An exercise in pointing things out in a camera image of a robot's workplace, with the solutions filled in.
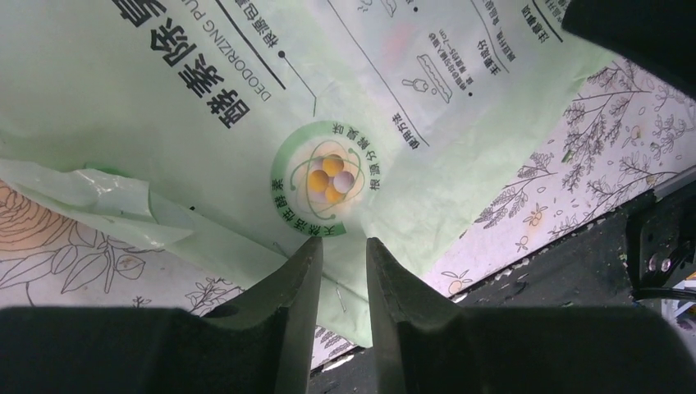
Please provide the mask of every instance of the black chinese character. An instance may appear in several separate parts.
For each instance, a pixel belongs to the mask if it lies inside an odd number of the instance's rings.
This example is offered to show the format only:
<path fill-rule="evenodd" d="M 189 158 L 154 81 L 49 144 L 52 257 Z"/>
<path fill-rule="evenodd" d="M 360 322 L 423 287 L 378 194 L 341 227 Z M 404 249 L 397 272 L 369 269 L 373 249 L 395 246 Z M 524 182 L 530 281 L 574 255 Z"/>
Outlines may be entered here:
<path fill-rule="evenodd" d="M 365 150 L 369 145 L 369 141 L 365 139 L 365 137 L 360 137 L 360 140 L 358 141 L 358 146 L 362 149 Z"/>
<path fill-rule="evenodd" d="M 217 115 L 220 111 L 224 111 L 222 116 L 217 118 L 228 129 L 249 112 L 249 107 L 247 107 L 244 101 L 241 98 L 235 101 L 236 97 L 237 92 L 235 90 L 228 92 L 223 89 L 221 93 L 218 93 L 217 96 L 207 102 L 207 105 L 210 107 L 210 113 Z"/>
<path fill-rule="evenodd" d="M 343 135 L 343 125 L 339 125 L 338 123 L 334 123 L 332 131 L 333 131 L 333 134 Z"/>
<path fill-rule="evenodd" d="M 112 0 L 121 10 L 121 17 L 130 21 L 133 26 L 140 27 L 149 21 L 152 15 L 159 16 L 167 12 L 165 6 L 157 0 Z"/>
<path fill-rule="evenodd" d="M 167 18 L 167 23 L 159 26 L 159 32 L 150 30 L 150 48 L 166 52 L 162 58 L 169 66 L 175 66 L 196 48 L 196 44 L 189 45 L 188 39 L 181 26 L 172 27 L 172 18 Z"/>
<path fill-rule="evenodd" d="M 353 127 L 348 129 L 348 134 L 346 134 L 346 137 L 348 137 L 349 140 L 355 141 L 355 138 L 358 136 L 358 131 L 354 129 Z"/>
<path fill-rule="evenodd" d="M 198 97 L 202 98 L 203 94 L 210 93 L 211 86 L 224 81 L 217 73 L 218 69 L 215 66 L 205 64 L 205 58 L 200 53 L 195 61 L 195 68 L 191 68 L 187 64 L 184 71 L 179 71 L 179 76 L 186 82 L 188 89 L 193 90 Z"/>
<path fill-rule="evenodd" d="M 276 208 L 282 208 L 287 206 L 287 200 L 285 200 L 284 195 L 276 196 L 276 198 L 273 199 L 273 201 L 275 201 L 276 203 Z"/>
<path fill-rule="evenodd" d="M 295 218 L 295 213 L 292 212 L 292 209 L 290 209 L 290 208 L 286 209 L 285 212 L 283 213 L 283 219 L 285 219 L 286 222 L 289 222 L 294 218 Z"/>
<path fill-rule="evenodd" d="M 244 9 L 244 15 L 246 15 L 246 19 L 248 21 L 253 21 L 256 19 L 256 16 L 259 16 L 259 10 L 256 9 L 256 6 L 250 2 L 248 6 Z"/>
<path fill-rule="evenodd" d="M 544 31 L 539 35 L 539 41 L 544 42 L 544 41 L 546 41 L 547 39 L 548 39 L 548 33 L 546 32 L 546 30 L 544 30 Z"/>
<path fill-rule="evenodd" d="M 276 37 L 276 35 L 272 31 L 269 31 L 268 34 L 264 35 L 263 42 L 269 48 L 273 48 L 276 46 L 276 44 L 278 44 L 278 37 Z"/>
<path fill-rule="evenodd" d="M 271 181 L 271 190 L 273 191 L 282 191 L 282 178 L 279 179 L 274 179 Z"/>
<path fill-rule="evenodd" d="M 314 224 L 309 225 L 309 234 L 311 236 L 318 236 L 319 232 L 322 230 L 321 226 L 316 226 Z"/>
<path fill-rule="evenodd" d="M 295 222 L 295 225 L 293 227 L 300 230 L 300 231 L 304 231 L 306 226 L 307 226 L 307 222 L 305 222 L 302 219 L 297 219 L 297 222 Z"/>
<path fill-rule="evenodd" d="M 266 33 L 266 30 L 268 30 L 268 24 L 264 18 L 258 18 L 258 20 L 254 21 L 254 23 L 251 25 L 256 29 L 256 32 L 259 33 L 259 35 L 263 35 Z"/>

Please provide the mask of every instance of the black line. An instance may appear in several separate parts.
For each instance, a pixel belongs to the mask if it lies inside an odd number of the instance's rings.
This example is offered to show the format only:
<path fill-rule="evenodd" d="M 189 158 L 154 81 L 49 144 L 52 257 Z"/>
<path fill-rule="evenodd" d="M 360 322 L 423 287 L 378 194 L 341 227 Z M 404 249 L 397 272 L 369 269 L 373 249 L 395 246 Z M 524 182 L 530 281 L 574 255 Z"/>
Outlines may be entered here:
<path fill-rule="evenodd" d="M 312 91 L 312 89 L 309 88 L 309 85 L 307 85 L 307 82 L 305 82 L 305 80 L 300 76 L 300 73 L 297 72 L 297 70 L 292 66 L 292 64 L 290 63 L 290 61 L 287 60 L 287 55 L 284 56 L 283 59 L 285 59 L 285 63 L 287 63 L 287 65 L 290 66 L 290 68 L 295 72 L 295 75 L 296 75 L 298 78 L 300 78 L 300 80 L 301 80 L 302 83 L 304 84 L 304 87 L 307 88 L 307 90 L 309 90 L 309 92 L 312 94 L 312 97 L 314 97 L 314 110 L 313 110 L 313 112 L 312 112 L 312 116 L 313 116 L 313 117 L 316 117 L 316 116 L 317 116 L 317 95 L 314 94 L 314 92 Z"/>
<path fill-rule="evenodd" d="M 510 71 L 505 67 L 505 65 L 502 63 L 502 60 L 498 57 L 498 52 L 496 52 L 496 43 L 493 42 L 493 39 L 491 38 L 491 33 L 488 31 L 488 25 L 486 25 L 486 21 L 483 20 L 483 17 L 481 16 L 481 12 L 479 12 L 479 9 L 476 8 L 476 4 L 474 4 L 474 0 L 469 0 L 471 2 L 471 5 L 474 6 L 474 10 L 476 10 L 476 13 L 478 14 L 478 18 L 481 20 L 481 23 L 483 23 L 483 28 L 486 30 L 486 34 L 488 35 L 488 42 L 491 43 L 491 49 L 493 50 L 493 55 L 496 56 L 496 59 L 498 59 L 498 62 L 500 63 L 501 67 L 505 69 L 505 71 L 510 74 Z"/>
<path fill-rule="evenodd" d="M 546 26 L 548 26 L 548 28 L 551 29 L 551 32 L 553 32 L 553 34 L 556 36 L 556 38 L 557 38 L 559 41 L 563 42 L 563 39 L 561 38 L 561 36 L 558 35 L 558 33 L 553 29 L 553 27 L 551 27 L 551 24 L 548 23 L 548 20 L 547 20 L 546 17 L 543 15 L 542 10 L 539 9 L 539 6 L 537 5 L 537 0 L 532 0 L 532 4 L 534 5 L 534 8 L 537 9 L 537 12 L 539 13 L 539 15 L 542 16 L 542 19 L 544 19 L 544 22 L 546 22 Z"/>
<path fill-rule="evenodd" d="M 396 101 L 396 104 L 399 105 L 399 108 L 401 108 L 401 111 L 404 113 L 404 115 L 406 116 L 406 119 L 408 119 L 409 123 L 411 124 L 411 128 L 415 131 L 415 134 L 423 141 L 424 144 L 426 144 L 427 146 L 430 146 L 428 141 L 426 141 L 425 138 L 423 138 L 423 136 L 418 132 L 418 129 L 415 128 L 415 125 L 411 121 L 409 114 L 406 112 L 404 107 L 401 105 L 401 103 L 399 102 L 399 99 L 396 98 L 396 96 L 394 95 L 394 92 L 392 92 L 392 88 L 390 88 L 389 85 L 387 85 L 387 82 L 382 77 L 382 74 L 379 73 L 379 71 L 377 70 L 377 67 L 374 66 L 374 64 L 372 63 L 372 60 L 370 60 L 370 58 L 368 57 L 368 54 L 365 53 L 365 51 L 363 50 L 363 47 L 361 47 L 360 44 L 358 44 L 358 41 L 355 39 L 355 37 L 353 37 L 353 34 L 350 32 L 350 30 L 348 30 L 348 26 L 346 26 L 346 23 L 341 19 L 341 16 L 338 15 L 338 11 L 336 11 L 336 8 L 333 6 L 333 4 L 331 4 L 331 0 L 327 0 L 327 2 L 328 2 L 328 5 L 331 6 L 333 12 L 336 14 L 336 17 L 338 18 L 338 20 L 343 25 L 343 28 L 346 29 L 346 32 L 348 33 L 350 38 L 353 39 L 353 42 L 355 43 L 355 45 L 358 46 L 360 51 L 363 53 L 363 56 L 365 56 L 365 58 L 368 60 L 368 62 L 370 63 L 370 66 L 372 66 L 372 69 L 374 70 L 374 72 L 377 73 L 377 75 L 379 76 L 379 79 L 382 80 L 382 83 L 384 84 L 384 86 L 387 87 L 387 90 L 389 90 L 389 93 L 391 93 L 391 96 L 394 98 L 394 101 Z"/>
<path fill-rule="evenodd" d="M 225 16 L 227 17 L 227 20 L 230 21 L 230 23 L 232 23 L 232 27 L 234 27 L 235 30 L 237 30 L 237 33 L 240 35 L 240 37 L 241 37 L 241 38 L 244 40 L 244 42 L 249 46 L 249 48 L 254 52 L 254 54 L 256 55 L 256 57 L 259 58 L 259 60 L 261 61 L 261 64 L 263 64 L 263 66 L 266 67 L 266 70 L 268 70 L 268 72 L 271 73 L 271 76 L 273 77 L 273 79 L 276 80 L 276 82 L 283 88 L 283 90 L 286 90 L 285 85 L 281 82 L 281 80 L 278 78 L 278 76 L 276 75 L 276 73 L 273 72 L 273 70 L 271 70 L 271 67 L 268 66 L 268 64 L 267 64 L 266 61 L 263 59 L 263 57 L 261 57 L 261 55 L 260 55 L 259 52 L 256 50 L 256 48 L 254 48 L 254 45 L 252 45 L 251 42 L 246 38 L 246 36 L 244 35 L 244 33 L 241 32 L 239 26 L 238 26 L 238 25 L 235 23 L 235 21 L 232 19 L 232 16 L 230 16 L 230 13 L 227 12 L 227 9 L 222 5 L 222 3 L 220 2 L 220 0 L 215 0 L 215 2 L 217 3 L 217 5 L 218 5 L 218 6 L 220 7 L 220 9 L 222 10 L 222 13 L 225 14 Z"/>

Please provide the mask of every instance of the silver bolt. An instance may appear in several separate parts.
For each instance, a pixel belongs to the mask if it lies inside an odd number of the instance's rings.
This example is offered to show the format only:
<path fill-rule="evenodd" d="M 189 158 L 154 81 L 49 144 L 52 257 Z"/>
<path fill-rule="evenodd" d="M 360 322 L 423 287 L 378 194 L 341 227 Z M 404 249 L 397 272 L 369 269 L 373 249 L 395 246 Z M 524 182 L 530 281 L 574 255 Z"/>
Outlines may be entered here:
<path fill-rule="evenodd" d="M 657 255 L 653 254 L 650 260 L 648 261 L 648 271 L 652 272 L 657 269 Z"/>
<path fill-rule="evenodd" d="M 670 269 L 671 265 L 672 265 L 672 260 L 664 259 L 664 260 L 662 260 L 662 265 L 660 266 L 660 270 L 662 272 L 666 273 L 667 270 Z"/>

